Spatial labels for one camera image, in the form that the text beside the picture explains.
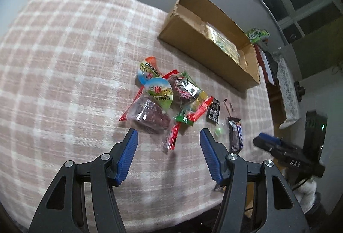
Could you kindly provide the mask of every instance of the green snack wrapper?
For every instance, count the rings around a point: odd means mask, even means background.
[[[246,32],[246,35],[248,36],[251,43],[256,43],[259,40],[265,41],[270,37],[270,34],[265,29],[258,29],[258,28],[252,28],[248,32]]]

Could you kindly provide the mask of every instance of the cable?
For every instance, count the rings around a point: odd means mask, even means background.
[[[297,185],[295,188],[292,188],[292,191],[295,191],[296,189],[300,188],[304,183],[306,183],[309,180],[310,177],[306,178],[302,183]]]

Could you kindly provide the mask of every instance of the pink checkered tablecloth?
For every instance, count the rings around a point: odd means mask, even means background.
[[[163,73],[186,70],[208,94],[229,98],[242,118],[244,159],[269,155],[253,146],[273,135],[263,75],[239,93],[217,75],[157,39],[167,13],[135,0],[29,0],[0,42],[0,200],[29,227],[50,182],[66,160],[92,161],[138,130],[126,181],[115,188],[129,232],[172,226],[219,204],[199,145],[214,126],[203,116],[179,134],[174,152],[130,122],[118,121],[138,91],[136,71],[148,56]],[[226,117],[222,104],[220,120]],[[95,231],[90,186],[87,218]]]

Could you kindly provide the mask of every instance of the white lace cloth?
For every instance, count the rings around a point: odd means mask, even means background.
[[[300,119],[300,108],[297,95],[294,88],[294,79],[287,66],[287,63],[281,54],[274,55],[277,61],[281,96],[286,112],[286,120],[280,125],[280,129],[285,129]]]

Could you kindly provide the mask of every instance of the white cloth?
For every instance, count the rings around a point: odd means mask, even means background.
[[[316,181],[307,181],[293,192],[304,214],[312,208],[316,201],[316,189]]]
[[[275,55],[274,59],[277,61],[277,79],[279,80],[281,96],[286,112],[286,120],[279,128],[285,129],[301,118],[300,107],[294,88],[294,79],[285,59],[280,53]]]

